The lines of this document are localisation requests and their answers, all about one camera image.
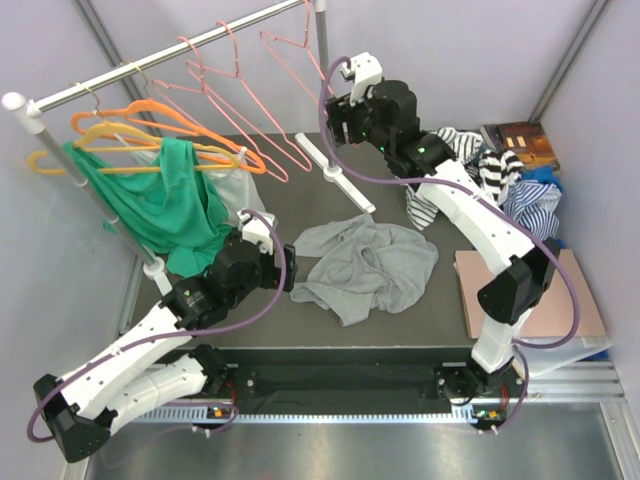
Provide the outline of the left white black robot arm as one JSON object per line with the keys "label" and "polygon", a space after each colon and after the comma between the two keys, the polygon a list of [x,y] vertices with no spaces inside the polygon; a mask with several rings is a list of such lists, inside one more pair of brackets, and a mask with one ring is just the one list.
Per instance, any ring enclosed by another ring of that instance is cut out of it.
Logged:
{"label": "left white black robot arm", "polygon": [[182,397],[216,396],[228,367],[220,352],[198,345],[154,369],[164,355],[226,319],[256,289],[292,290],[296,249],[284,262],[235,232],[201,273],[178,281],[149,313],[109,349],[62,377],[46,374],[33,390],[41,416],[65,460],[75,463],[102,448],[125,425]]}

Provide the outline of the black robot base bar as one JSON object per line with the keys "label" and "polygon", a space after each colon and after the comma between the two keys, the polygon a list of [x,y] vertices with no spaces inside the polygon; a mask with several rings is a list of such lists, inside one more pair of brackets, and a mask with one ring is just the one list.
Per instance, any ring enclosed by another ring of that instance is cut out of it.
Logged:
{"label": "black robot base bar", "polygon": [[467,347],[223,348],[244,414],[444,413],[478,396]]}

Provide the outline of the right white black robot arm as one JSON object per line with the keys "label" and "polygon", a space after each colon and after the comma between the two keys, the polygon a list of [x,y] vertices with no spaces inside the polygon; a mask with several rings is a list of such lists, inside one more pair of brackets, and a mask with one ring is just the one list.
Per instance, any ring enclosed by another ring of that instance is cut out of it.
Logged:
{"label": "right white black robot arm", "polygon": [[353,100],[321,88],[319,124],[328,148],[367,142],[382,155],[395,183],[433,203],[479,252],[493,279],[477,293],[484,311],[471,350],[469,388],[487,396],[504,380],[521,329],[548,290],[559,246],[539,240],[487,198],[452,146],[420,127],[417,98],[407,84],[382,80]]}

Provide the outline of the grey tank top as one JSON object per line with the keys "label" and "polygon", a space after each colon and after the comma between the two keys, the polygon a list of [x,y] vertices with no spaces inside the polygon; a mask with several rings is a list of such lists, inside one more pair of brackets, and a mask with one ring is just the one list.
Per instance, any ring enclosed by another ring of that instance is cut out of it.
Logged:
{"label": "grey tank top", "polygon": [[369,214],[306,229],[294,247],[317,263],[295,284],[291,300],[332,311],[343,327],[375,309],[396,314],[413,306],[439,260],[437,247],[421,233],[377,223]]}

